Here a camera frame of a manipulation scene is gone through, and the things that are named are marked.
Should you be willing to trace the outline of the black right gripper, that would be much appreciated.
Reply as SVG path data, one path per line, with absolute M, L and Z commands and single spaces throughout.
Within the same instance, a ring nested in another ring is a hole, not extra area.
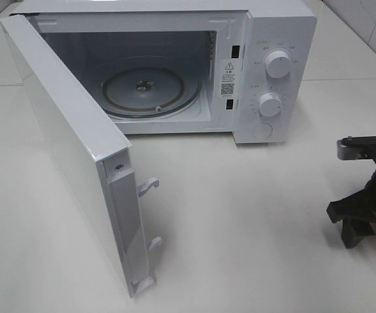
M 343 243 L 346 248 L 354 248 L 361 240 L 375 236 L 369 222 L 376 222 L 376 170 L 363 192 L 330 202 L 326 213 L 333 224 L 343 221 Z

